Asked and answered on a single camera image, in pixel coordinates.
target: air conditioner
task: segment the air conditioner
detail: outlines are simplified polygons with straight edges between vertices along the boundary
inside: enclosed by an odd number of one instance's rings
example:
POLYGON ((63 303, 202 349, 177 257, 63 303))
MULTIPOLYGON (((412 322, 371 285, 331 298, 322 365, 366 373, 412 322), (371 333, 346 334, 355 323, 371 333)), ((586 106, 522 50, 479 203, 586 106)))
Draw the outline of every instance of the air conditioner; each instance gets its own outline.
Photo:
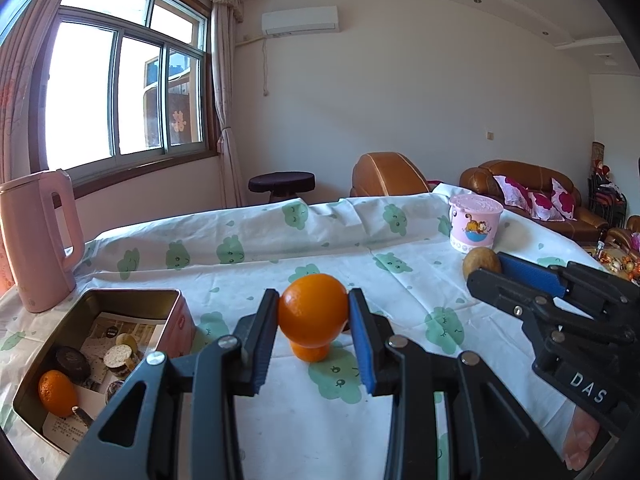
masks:
POLYGON ((338 7, 306 7, 266 12, 262 15, 262 33, 265 36, 339 31, 338 7))

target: throw pillow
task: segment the throw pillow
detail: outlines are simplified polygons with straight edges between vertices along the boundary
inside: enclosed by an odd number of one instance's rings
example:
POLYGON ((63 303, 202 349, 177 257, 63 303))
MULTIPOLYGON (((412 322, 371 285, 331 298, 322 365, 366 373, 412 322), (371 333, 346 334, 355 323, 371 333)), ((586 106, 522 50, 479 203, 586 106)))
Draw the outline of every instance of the throw pillow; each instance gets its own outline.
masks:
POLYGON ((533 204, 531 203, 529 192, 524 186, 521 186, 508 176, 497 175, 494 176, 494 179, 502 190, 505 205, 516 206, 529 214, 531 213, 533 204))
POLYGON ((545 222, 563 222, 564 217, 554 207, 548 196, 537 191, 529 191, 531 199, 531 218, 545 222))
POLYGON ((556 179, 551 179, 553 191, 551 192, 551 203, 556 209, 569 220, 575 220, 575 200, 574 197, 556 179))

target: pink bucket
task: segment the pink bucket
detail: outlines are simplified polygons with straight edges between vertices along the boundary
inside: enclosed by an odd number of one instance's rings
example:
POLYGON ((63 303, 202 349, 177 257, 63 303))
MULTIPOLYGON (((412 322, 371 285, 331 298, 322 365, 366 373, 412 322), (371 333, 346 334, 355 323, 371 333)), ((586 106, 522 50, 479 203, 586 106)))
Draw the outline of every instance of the pink bucket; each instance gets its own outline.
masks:
POLYGON ((492 247, 504 211, 500 202, 487 196, 462 194, 452 196, 449 205, 449 241, 454 249, 466 254, 474 247, 492 247))

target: pink kettle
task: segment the pink kettle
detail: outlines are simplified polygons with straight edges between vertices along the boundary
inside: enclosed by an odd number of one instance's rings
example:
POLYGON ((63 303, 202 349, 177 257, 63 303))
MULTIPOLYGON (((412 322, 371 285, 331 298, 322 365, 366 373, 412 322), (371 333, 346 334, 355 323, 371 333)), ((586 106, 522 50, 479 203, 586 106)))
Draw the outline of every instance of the pink kettle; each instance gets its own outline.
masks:
POLYGON ((2 238, 22 304, 29 312, 56 306, 76 288, 74 267, 84 255, 84 237, 71 179, 63 170, 41 171, 0 186, 2 238), (65 254, 53 204, 62 202, 73 249, 65 254))

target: dark purple stool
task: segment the dark purple stool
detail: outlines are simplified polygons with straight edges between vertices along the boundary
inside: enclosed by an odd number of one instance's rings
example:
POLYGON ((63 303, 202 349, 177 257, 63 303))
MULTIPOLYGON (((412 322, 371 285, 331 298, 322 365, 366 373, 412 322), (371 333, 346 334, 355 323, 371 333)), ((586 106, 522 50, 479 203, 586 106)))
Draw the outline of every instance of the dark purple stool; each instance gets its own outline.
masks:
POLYGON ((315 188, 315 175, 306 171, 276 171, 249 179, 249 191, 271 192, 269 203, 296 198, 297 193, 313 191, 315 188))

